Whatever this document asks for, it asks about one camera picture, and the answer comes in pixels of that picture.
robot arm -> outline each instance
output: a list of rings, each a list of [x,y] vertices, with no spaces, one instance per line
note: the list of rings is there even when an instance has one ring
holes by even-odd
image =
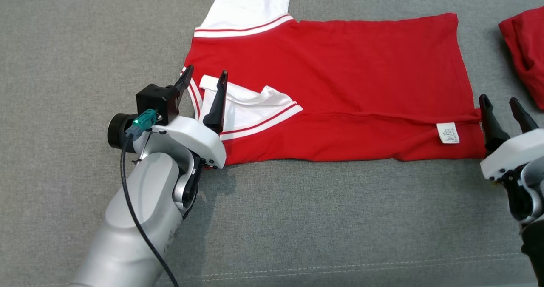
[[[488,157],[480,166],[484,177],[507,190],[510,213],[521,225],[522,252],[529,256],[539,286],[544,285],[544,130],[510,99],[514,118],[522,134],[510,138],[493,115],[493,105],[480,96],[482,128]]]
[[[138,120],[148,119],[127,114],[117,114],[111,120],[110,145],[123,145],[126,151],[139,154],[136,167],[126,180],[130,198],[121,188],[111,200],[72,286],[152,286],[163,270],[158,258],[167,253],[181,222],[192,209],[202,171],[205,167],[224,166],[226,151],[219,134],[223,130],[227,73],[224,71],[218,82],[214,106],[202,124],[178,116],[179,99],[192,72],[193,67],[189,66],[174,86],[150,84],[136,95],[140,117],[152,109],[151,120],[157,124],[142,127]],[[130,139],[133,133],[140,135],[135,141]],[[138,230],[128,202],[144,235]]]

red cloth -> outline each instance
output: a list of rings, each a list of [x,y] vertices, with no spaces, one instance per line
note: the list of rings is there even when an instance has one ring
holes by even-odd
[[[519,78],[544,110],[544,6],[499,24]]]
[[[200,80],[226,69],[229,82],[257,93],[273,87],[303,108],[270,128],[224,140],[227,165],[482,159],[480,112],[457,44],[457,23],[456,14],[442,14],[401,21],[291,19],[243,36],[251,29],[196,29],[185,60],[195,66],[189,93],[199,114]],[[204,32],[225,37],[197,37]],[[439,139],[436,124],[447,122],[456,124],[459,144]]]

black cable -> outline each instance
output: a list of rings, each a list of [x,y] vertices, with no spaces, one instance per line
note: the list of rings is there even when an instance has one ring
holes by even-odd
[[[132,134],[130,134],[127,137],[127,140],[123,144],[123,148],[121,149],[121,182],[123,183],[123,191],[125,192],[125,199],[127,200],[127,206],[128,211],[130,211],[130,215],[132,216],[132,219],[134,220],[134,224],[136,225],[136,228],[138,231],[140,231],[140,234],[142,235],[142,238],[145,240],[146,244],[149,246],[149,248],[153,251],[153,254],[157,257],[157,260],[161,263],[161,266],[163,266],[164,270],[167,272],[168,277],[172,281],[172,284],[174,287],[179,287],[176,278],[173,276],[172,271],[170,271],[170,268],[166,264],[166,262],[163,260],[159,252],[157,252],[157,249],[153,246],[149,238],[147,238],[147,235],[144,232],[144,229],[142,229],[142,226],[138,222],[138,218],[136,217],[136,213],[134,212],[134,208],[132,207],[132,202],[130,202],[130,197],[128,196],[128,186],[127,186],[127,176],[126,176],[126,169],[125,169],[125,156],[127,154],[127,146],[130,142],[132,142]]]

gray fabric surface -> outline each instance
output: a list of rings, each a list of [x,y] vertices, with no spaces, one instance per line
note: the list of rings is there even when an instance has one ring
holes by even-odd
[[[212,1],[0,0],[0,285],[70,281],[120,187],[110,118],[135,112],[148,83],[177,79]],[[457,12],[474,94],[518,134],[510,97],[541,125],[544,114],[497,24],[543,3],[291,0],[290,10],[300,20]],[[188,97],[181,110],[192,115]],[[478,161],[270,161],[206,172],[167,261],[185,286],[530,283],[518,232]]]

white label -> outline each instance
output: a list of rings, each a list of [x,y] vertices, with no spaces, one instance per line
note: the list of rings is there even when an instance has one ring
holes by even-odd
[[[437,123],[436,128],[439,130],[440,140],[443,144],[458,144],[459,135],[455,128],[455,123]]]

